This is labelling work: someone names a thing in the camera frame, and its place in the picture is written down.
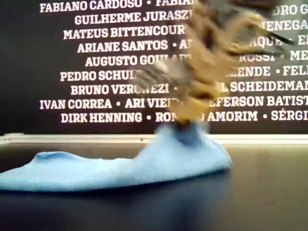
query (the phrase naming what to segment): white ledge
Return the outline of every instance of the white ledge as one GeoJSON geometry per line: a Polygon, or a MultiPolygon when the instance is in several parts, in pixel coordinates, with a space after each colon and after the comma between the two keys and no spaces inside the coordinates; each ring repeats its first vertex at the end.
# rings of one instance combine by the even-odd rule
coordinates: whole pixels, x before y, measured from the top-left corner
{"type": "MultiPolygon", "coordinates": [[[[207,135],[221,144],[308,144],[308,135],[207,135]]],[[[150,143],[154,135],[7,134],[0,143],[150,143]]]]}

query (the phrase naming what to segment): table surface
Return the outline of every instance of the table surface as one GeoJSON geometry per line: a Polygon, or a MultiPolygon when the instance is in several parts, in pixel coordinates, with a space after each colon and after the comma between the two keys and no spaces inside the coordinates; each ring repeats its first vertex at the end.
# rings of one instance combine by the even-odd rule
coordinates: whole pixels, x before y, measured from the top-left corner
{"type": "Polygon", "coordinates": [[[87,193],[0,192],[0,230],[307,231],[308,145],[226,148],[232,170],[210,176],[87,193]]]}

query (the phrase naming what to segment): black backdrop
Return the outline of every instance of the black backdrop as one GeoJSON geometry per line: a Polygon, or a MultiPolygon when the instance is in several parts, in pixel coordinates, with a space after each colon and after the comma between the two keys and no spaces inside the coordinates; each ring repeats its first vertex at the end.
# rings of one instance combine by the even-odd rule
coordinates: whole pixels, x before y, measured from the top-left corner
{"type": "MultiPolygon", "coordinates": [[[[124,80],[116,81],[91,81],[91,82],[61,82],[60,72],[62,71],[100,71],[112,69],[126,69],[127,66],[117,67],[85,67],[87,57],[107,56],[107,55],[150,55],[150,54],[174,54],[172,43],[178,42],[180,38],[169,36],[158,37],[127,37],[127,38],[101,38],[101,39],[72,39],[63,40],[64,30],[88,29],[88,28],[110,28],[125,26],[154,26],[174,24],[176,21],[159,22],[136,22],[122,24],[100,24],[100,25],[75,25],[76,15],[102,14],[102,13],[124,13],[124,12],[145,12],[167,11],[176,9],[186,9],[185,6],[156,6],[156,1],[147,4],[143,1],[141,8],[109,9],[85,12],[59,12],[40,13],[39,4],[44,3],[39,0],[10,0],[5,1],[1,6],[1,26],[0,26],[0,134],[22,132],[27,134],[152,134],[154,129],[160,124],[155,122],[155,113],[163,112],[166,109],[137,108],[128,109],[123,105],[127,98],[137,98],[136,95],[119,95],[109,93],[108,95],[74,96],[70,95],[70,85],[90,85],[90,84],[125,84],[124,80]],[[77,49],[80,43],[85,42],[105,42],[105,41],[132,41],[132,40],[162,40],[167,39],[169,49],[166,51],[128,51],[126,53],[84,53],[78,54],[77,49]],[[91,109],[91,110],[41,110],[40,100],[61,100],[61,99],[90,99],[109,98],[113,109],[91,109]],[[116,106],[115,102],[121,102],[121,106],[116,106]],[[61,113],[109,113],[109,112],[141,112],[143,120],[140,123],[61,123],[61,113]]],[[[303,20],[307,16],[302,6],[303,3],[296,3],[297,13],[294,15],[283,15],[278,12],[277,20],[303,20]]],[[[276,31],[276,33],[298,40],[298,35],[305,35],[307,27],[300,29],[276,31]]],[[[306,44],[289,50],[306,51],[306,44]]],[[[254,66],[271,66],[270,77],[241,77],[237,81],[292,81],[304,82],[306,75],[283,76],[283,65],[303,65],[304,69],[307,61],[291,61],[290,57],[284,60],[276,59],[275,62],[254,63],[254,66]]],[[[293,91],[259,91],[240,92],[235,96],[264,96],[264,105],[256,107],[228,107],[224,111],[257,111],[257,121],[216,121],[210,122],[211,132],[214,134],[306,134],[308,128],[307,121],[302,119],[273,121],[271,112],[273,110],[293,110],[305,111],[307,105],[298,103],[297,106],[267,106],[267,96],[299,95],[305,96],[303,90],[293,91]]]]}

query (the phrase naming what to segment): blue microfiber cloth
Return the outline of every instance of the blue microfiber cloth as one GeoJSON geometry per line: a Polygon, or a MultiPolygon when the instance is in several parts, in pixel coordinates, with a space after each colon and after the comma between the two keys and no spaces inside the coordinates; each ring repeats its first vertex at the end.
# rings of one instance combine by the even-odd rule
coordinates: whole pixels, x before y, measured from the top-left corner
{"type": "Polygon", "coordinates": [[[0,190],[76,192],[179,180],[228,169],[224,148],[191,124],[183,131],[162,125],[133,159],[89,159],[66,152],[42,152],[20,168],[0,174],[0,190]]]}

